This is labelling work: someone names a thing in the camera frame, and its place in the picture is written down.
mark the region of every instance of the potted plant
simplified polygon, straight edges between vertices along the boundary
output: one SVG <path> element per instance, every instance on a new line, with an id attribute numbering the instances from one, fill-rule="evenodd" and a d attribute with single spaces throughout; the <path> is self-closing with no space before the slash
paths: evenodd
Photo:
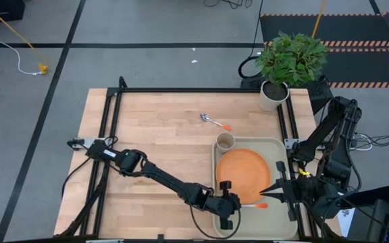
<path id="1" fill-rule="evenodd" d="M 289 97 L 288 85 L 298 87 L 315 81 L 326 63 L 328 49 L 319 39 L 304 34 L 293 38 L 283 32 L 278 34 L 256 60 L 265 76 L 259 101 L 264 111 L 273 111 Z"/>

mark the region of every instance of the concrete floor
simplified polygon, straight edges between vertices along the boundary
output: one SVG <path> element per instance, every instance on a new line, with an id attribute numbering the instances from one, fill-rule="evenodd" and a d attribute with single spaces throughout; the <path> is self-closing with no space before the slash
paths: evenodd
<path id="1" fill-rule="evenodd" d="M 64 43 L 79 0 L 25 2 L 24 19 L 10 24 L 33 43 Z M 377 2 L 389 11 L 389 0 Z M 251 43 L 259 3 L 232 10 L 225 3 L 206 8 L 202 0 L 87 0 L 73 43 Z M 314 14 L 320 5 L 321 0 L 265 0 L 262 13 Z M 373 10 L 366 0 L 329 0 L 326 13 Z M 21 42 L 2 24 L 0 41 Z M 38 57 L 30 49 L 19 51 L 22 68 L 35 72 Z M 61 54 L 61 49 L 41 51 L 51 61 L 49 74 L 25 76 L 16 69 L 15 53 L 0 49 L 0 221 Z M 115 86 L 121 75 L 131 87 L 238 87 L 237 67 L 249 53 L 245 48 L 70 49 L 5 241 L 52 236 L 72 157 L 66 141 L 78 133 L 89 88 Z M 389 134 L 389 89 L 333 93 L 359 101 L 358 131 Z M 389 184 L 389 146 L 353 152 L 353 158 L 363 189 Z"/>

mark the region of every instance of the metal spoon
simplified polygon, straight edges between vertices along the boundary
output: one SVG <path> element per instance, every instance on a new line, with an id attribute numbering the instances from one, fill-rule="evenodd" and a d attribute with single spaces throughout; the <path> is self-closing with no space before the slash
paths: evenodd
<path id="1" fill-rule="evenodd" d="M 216 122 L 216 121 L 213 121 L 213 120 L 212 120 L 211 118 L 209 118 L 209 116 L 208 116 L 207 114 L 205 114 L 205 113 L 201 113 L 201 118 L 202 118 L 204 121 L 206 121 L 206 122 L 212 122 L 212 123 L 214 123 L 214 124 L 216 124 L 216 125 L 221 126 L 222 128 L 226 129 L 227 131 L 230 131 L 230 126 L 222 125 L 222 124 L 220 124 L 220 123 L 218 123 L 218 122 Z"/>

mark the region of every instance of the wooden tabletop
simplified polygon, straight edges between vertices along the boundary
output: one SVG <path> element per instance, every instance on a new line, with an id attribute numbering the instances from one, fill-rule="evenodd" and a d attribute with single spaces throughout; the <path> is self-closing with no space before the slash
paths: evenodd
<path id="1" fill-rule="evenodd" d="M 97 137 L 106 89 L 90 89 L 79 137 Z M 305 89 L 291 90 L 292 104 L 300 138 L 307 138 L 316 124 Z M 164 171 L 185 182 L 212 186 L 211 145 L 225 130 L 204 122 L 200 113 L 228 124 L 235 136 L 268 136 L 282 139 L 277 111 L 265 112 L 258 106 L 258 93 L 123 93 L 116 136 L 116 150 L 138 149 Z M 286 105 L 284 115 L 288 122 Z M 109 134 L 111 114 L 107 122 Z M 79 166 L 85 151 L 74 152 L 70 171 Z M 61 233 L 83 207 L 92 162 L 75 173 L 66 185 L 55 233 Z M 315 162 L 309 171 L 315 173 Z M 90 214 L 92 232 L 95 207 Z M 195 211 L 204 231 L 216 236 L 212 215 Z M 304 220 L 307 212 L 303 209 Z M 100 238 L 205 238 L 195 227 L 190 210 L 174 192 L 146 178 L 124 178 L 111 170 L 107 184 Z M 340 233 L 337 219 L 327 220 Z M 309 235 L 308 221 L 305 232 Z"/>

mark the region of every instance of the white pot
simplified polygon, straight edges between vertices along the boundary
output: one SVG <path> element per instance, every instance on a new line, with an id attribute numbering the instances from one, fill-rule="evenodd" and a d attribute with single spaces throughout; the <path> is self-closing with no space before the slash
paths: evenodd
<path id="1" fill-rule="evenodd" d="M 283 85 L 286 87 L 286 90 L 288 91 L 288 94 L 286 95 L 286 98 L 282 99 L 281 101 L 275 101 L 270 98 L 268 98 L 264 93 L 263 93 L 263 86 L 269 81 L 264 81 L 261 86 L 261 95 L 259 97 L 259 106 L 262 110 L 264 111 L 274 111 L 278 105 L 283 103 L 288 97 L 289 97 L 289 87 L 283 83 Z"/>

